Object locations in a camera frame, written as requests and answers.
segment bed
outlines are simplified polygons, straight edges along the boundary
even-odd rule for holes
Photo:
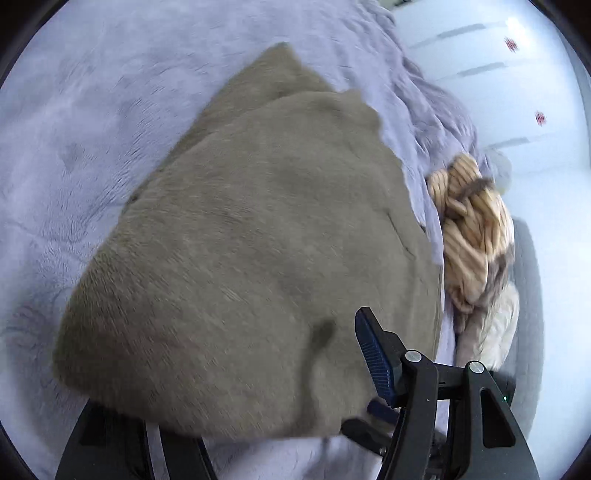
[[[40,479],[53,478],[86,399],[56,383],[65,304],[131,192],[212,96],[288,42],[336,90],[359,89],[403,163],[417,220],[443,263],[424,178],[467,151],[489,172],[463,106],[426,82],[392,15],[371,0],[70,0],[0,89],[0,421]],[[446,305],[436,361],[453,361]],[[445,410],[438,422],[444,426]],[[158,431],[151,428],[151,448]],[[343,437],[211,443],[220,478],[373,478]],[[153,455],[159,478],[164,461]]]

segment bedding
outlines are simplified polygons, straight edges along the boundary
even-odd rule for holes
[[[338,435],[375,396],[351,313],[434,358],[441,267],[359,93],[277,44],[125,206],[66,307],[57,376],[180,434]]]
[[[53,478],[86,401],[51,371],[74,286],[130,194],[196,115],[281,41],[335,91],[358,89],[378,112],[381,139],[401,160],[413,212],[443,263],[424,178],[460,151],[483,175],[488,166],[463,107],[423,79],[377,3],[70,0],[0,89],[0,274],[9,279],[0,288],[0,421],[41,480]],[[438,361],[453,360],[450,325],[448,314]],[[221,478],[358,479],[376,467],[340,437],[211,448]]]

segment blue gripper pad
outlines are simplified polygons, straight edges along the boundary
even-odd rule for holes
[[[378,395],[383,398],[389,406],[394,405],[396,393],[394,391],[394,373],[384,350],[379,344],[376,332],[370,320],[365,316],[362,309],[355,314],[355,336],[361,347],[365,363],[368,366],[371,378]]]

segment gray upholstered furniture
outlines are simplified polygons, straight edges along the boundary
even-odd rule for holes
[[[515,265],[512,280],[519,291],[519,321],[511,350],[501,370],[517,382],[511,410],[527,438],[540,396],[544,364],[542,291],[534,243],[527,224],[515,224]]]

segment beige knit blanket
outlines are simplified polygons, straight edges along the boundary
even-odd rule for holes
[[[456,333],[462,333],[468,315],[488,310],[506,285],[514,261],[513,221],[468,154],[430,175],[427,187],[443,228],[445,289],[457,308]]]

